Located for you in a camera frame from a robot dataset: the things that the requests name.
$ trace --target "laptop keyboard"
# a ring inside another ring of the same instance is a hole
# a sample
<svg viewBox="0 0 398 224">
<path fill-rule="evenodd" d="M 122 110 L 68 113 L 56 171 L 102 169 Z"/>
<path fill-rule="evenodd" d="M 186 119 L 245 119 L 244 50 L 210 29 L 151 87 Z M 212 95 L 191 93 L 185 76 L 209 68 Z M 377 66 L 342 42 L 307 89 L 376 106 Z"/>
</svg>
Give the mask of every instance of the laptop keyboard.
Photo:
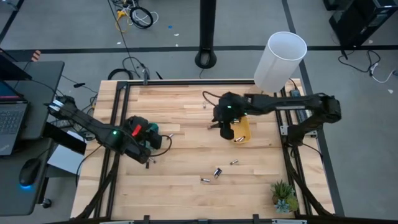
<svg viewBox="0 0 398 224">
<path fill-rule="evenodd" d="M 24 111 L 0 111 L 0 134 L 16 134 Z"/>
</svg>

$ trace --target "laptop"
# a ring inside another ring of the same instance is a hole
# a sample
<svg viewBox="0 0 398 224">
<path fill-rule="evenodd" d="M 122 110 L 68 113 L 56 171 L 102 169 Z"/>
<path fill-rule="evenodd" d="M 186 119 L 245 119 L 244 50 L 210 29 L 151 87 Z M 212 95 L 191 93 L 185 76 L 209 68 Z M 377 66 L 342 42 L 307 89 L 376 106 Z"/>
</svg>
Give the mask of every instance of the laptop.
<svg viewBox="0 0 398 224">
<path fill-rule="evenodd" d="M 28 101 L 0 80 L 0 156 L 11 155 L 27 108 Z"/>
</svg>

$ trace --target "yellow object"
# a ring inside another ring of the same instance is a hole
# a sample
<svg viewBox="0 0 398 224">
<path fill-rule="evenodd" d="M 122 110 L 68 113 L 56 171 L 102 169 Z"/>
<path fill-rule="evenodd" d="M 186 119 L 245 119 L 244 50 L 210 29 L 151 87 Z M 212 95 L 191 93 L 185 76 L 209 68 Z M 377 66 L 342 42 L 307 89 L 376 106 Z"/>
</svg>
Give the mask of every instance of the yellow object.
<svg viewBox="0 0 398 224">
<path fill-rule="evenodd" d="M 127 31 L 128 28 L 129 28 L 129 26 L 128 26 L 125 30 L 120 30 L 121 28 L 119 28 L 119 27 L 120 27 L 119 20 L 120 20 L 122 17 L 124 17 L 124 16 L 127 16 L 127 20 L 129 19 L 129 16 L 128 16 L 127 13 L 125 12 L 125 10 L 118 11 L 118 18 L 116 19 L 116 22 L 115 22 L 115 24 L 114 24 L 114 25 L 116 26 L 117 30 L 118 30 L 118 31 L 121 31 L 121 32 L 125 32 L 125 31 Z"/>
<path fill-rule="evenodd" d="M 241 118 L 240 123 L 231 124 L 231 129 L 234 130 L 234 139 L 231 141 L 235 144 L 243 144 L 251 139 L 251 132 L 250 132 L 250 125 L 249 125 L 249 118 L 247 116 L 243 116 Z M 235 141 L 235 139 L 241 138 L 244 136 L 244 139 L 239 142 Z"/>
</svg>

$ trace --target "computer mouse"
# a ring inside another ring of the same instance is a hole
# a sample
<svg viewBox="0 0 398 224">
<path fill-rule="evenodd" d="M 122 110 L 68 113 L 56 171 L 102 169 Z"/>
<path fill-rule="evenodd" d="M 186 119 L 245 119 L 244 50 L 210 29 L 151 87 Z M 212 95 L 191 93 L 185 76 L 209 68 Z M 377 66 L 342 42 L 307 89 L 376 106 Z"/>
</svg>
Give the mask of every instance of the computer mouse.
<svg viewBox="0 0 398 224">
<path fill-rule="evenodd" d="M 39 168 L 40 159 L 34 158 L 26 161 L 19 173 L 19 183 L 24 187 L 32 185 L 35 182 Z"/>
</svg>

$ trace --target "wooden table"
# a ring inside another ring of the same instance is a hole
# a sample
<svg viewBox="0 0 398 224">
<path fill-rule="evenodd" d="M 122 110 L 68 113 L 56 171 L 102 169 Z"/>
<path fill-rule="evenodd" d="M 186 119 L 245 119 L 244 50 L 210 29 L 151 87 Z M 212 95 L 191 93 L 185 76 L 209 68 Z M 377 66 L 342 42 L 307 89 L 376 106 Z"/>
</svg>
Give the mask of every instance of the wooden table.
<svg viewBox="0 0 398 224">
<path fill-rule="evenodd" d="M 294 82 L 302 91 L 301 82 Z M 291 82 L 286 90 L 293 89 Z M 116 81 L 102 81 L 94 117 L 108 123 L 111 117 Z M 275 212 L 271 184 L 287 173 L 282 155 L 275 113 L 249 116 L 252 139 L 246 144 L 233 144 L 220 137 L 219 129 L 207 130 L 213 118 L 213 107 L 203 109 L 203 90 L 216 95 L 227 91 L 238 94 L 260 93 L 253 85 L 167 85 L 133 86 L 129 94 L 127 118 L 142 116 L 157 123 L 161 134 L 174 134 L 171 150 L 156 157 L 149 169 L 128 156 L 121 156 L 112 220 L 250 219 L 288 218 Z M 123 94 L 119 100 L 123 104 Z M 121 106 L 116 124 L 120 122 Z M 318 148 L 317 140 L 305 137 L 304 143 Z M 169 142 L 164 139 L 163 151 Z M 86 155 L 98 144 L 91 142 Z M 330 191 L 320 156 L 306 146 L 299 147 L 305 180 L 319 202 L 334 212 Z M 104 149 L 90 156 L 81 168 L 73 204 L 72 217 L 78 215 L 98 189 Z M 237 165 L 229 163 L 239 160 Z M 216 168 L 223 170 L 214 179 Z M 210 179 L 210 183 L 200 179 Z M 108 193 L 103 197 L 104 215 Z M 299 197 L 301 213 L 305 214 Z"/>
</svg>

